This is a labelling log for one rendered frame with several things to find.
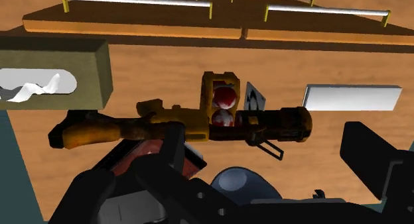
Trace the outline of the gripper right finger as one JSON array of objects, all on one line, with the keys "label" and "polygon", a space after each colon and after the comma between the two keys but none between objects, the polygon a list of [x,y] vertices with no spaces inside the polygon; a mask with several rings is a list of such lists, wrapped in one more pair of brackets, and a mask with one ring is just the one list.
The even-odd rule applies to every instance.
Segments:
[{"label": "gripper right finger", "polygon": [[382,214],[414,224],[414,152],[398,150],[359,121],[344,124],[340,157],[369,191],[384,200]]}]

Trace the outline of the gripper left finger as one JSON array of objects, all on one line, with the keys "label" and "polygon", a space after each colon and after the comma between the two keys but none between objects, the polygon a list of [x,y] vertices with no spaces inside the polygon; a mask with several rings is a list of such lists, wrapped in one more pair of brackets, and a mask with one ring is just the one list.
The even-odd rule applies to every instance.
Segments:
[{"label": "gripper left finger", "polygon": [[[166,210],[169,224],[249,224],[240,207],[199,178],[182,174],[184,126],[169,123],[157,154],[137,157],[129,172]],[[96,224],[103,202],[115,188],[113,172],[87,170],[70,184],[48,224]]]}]

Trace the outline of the red and black flat box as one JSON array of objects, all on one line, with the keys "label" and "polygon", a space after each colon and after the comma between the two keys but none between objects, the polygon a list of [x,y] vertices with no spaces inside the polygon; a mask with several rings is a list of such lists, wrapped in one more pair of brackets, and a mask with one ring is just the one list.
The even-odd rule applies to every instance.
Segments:
[{"label": "red and black flat box", "polygon": [[[156,154],[160,151],[162,140],[122,140],[109,153],[107,153],[92,169],[106,169],[112,171],[116,176],[127,171],[131,162],[138,156]],[[207,163],[203,156],[192,146],[184,143],[184,166],[182,175],[191,178]]]}]

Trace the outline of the white flat box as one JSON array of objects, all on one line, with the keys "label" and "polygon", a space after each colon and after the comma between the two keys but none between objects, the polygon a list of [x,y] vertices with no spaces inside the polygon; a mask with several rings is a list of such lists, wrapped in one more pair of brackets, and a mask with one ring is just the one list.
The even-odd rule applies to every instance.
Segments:
[{"label": "white flat box", "polygon": [[392,111],[402,90],[398,85],[309,84],[303,107],[309,111]]}]

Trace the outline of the yellow toy gun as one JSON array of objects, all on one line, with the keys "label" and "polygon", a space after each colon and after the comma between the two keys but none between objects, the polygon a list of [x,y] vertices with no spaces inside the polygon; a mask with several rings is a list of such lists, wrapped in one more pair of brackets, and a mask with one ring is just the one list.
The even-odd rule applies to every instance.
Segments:
[{"label": "yellow toy gun", "polygon": [[240,79],[233,72],[204,72],[197,109],[180,105],[165,109],[161,99],[152,99],[136,104],[137,118],[115,118],[96,110],[69,110],[49,132],[49,145],[72,149],[119,139],[163,139],[172,122],[184,126],[188,142],[244,140],[262,148],[273,140],[305,142],[311,135],[312,117],[305,107],[266,110],[264,97],[252,85],[247,89],[244,110],[238,109],[239,101]]}]

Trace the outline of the grey blue round dome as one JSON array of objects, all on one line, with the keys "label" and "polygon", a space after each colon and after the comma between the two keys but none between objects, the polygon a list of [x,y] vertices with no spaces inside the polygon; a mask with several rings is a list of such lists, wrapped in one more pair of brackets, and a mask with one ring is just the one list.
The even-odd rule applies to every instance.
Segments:
[{"label": "grey blue round dome", "polygon": [[219,172],[210,184],[238,205],[255,199],[282,199],[280,193],[258,173],[233,166]]}]

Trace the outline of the wooden chest of drawers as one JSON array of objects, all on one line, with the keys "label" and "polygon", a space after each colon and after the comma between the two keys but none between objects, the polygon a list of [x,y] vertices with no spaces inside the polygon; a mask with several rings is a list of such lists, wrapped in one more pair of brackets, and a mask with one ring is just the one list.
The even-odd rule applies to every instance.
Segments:
[{"label": "wooden chest of drawers", "polygon": [[[60,0],[0,0],[0,30],[19,26],[27,13]],[[390,9],[389,22],[414,29],[414,0],[315,0],[317,5]],[[114,91],[103,113],[136,116],[137,101],[161,98],[165,106],[198,107],[204,71],[233,71],[266,97],[267,109],[300,105],[307,84],[395,84],[403,88],[394,111],[312,112],[314,129],[303,144],[280,142],[278,161],[244,142],[196,142],[208,166],[206,182],[228,166],[244,166],[272,183],[283,197],[327,197],[355,203],[377,199],[339,157],[344,122],[361,121],[397,148],[414,140],[414,54],[318,52],[244,48],[110,45]],[[47,134],[65,111],[8,111],[44,219],[49,219],[70,182],[92,167],[116,142],[74,150],[54,150]]]}]

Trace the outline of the olive tissue box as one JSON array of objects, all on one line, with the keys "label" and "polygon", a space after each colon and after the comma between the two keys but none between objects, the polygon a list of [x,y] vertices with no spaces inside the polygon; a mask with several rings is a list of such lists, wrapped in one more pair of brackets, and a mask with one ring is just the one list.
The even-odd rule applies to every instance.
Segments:
[{"label": "olive tissue box", "polygon": [[0,86],[15,80],[48,84],[60,75],[54,94],[34,94],[15,103],[0,100],[0,110],[103,109],[113,91],[108,43],[102,39],[0,36]]}]

